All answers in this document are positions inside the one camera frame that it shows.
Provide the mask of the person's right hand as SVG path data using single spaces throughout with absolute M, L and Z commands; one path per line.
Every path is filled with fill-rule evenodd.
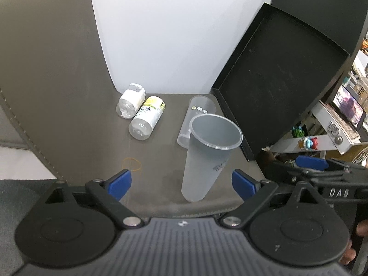
M 356 227 L 356 234 L 359 237 L 367 237 L 368 236 L 368 220 L 361 221 L 358 223 Z M 348 246 L 339 260 L 339 263 L 342 265 L 348 265 L 352 262 L 356 257 L 356 251 L 352 248 L 352 241 L 350 240 Z

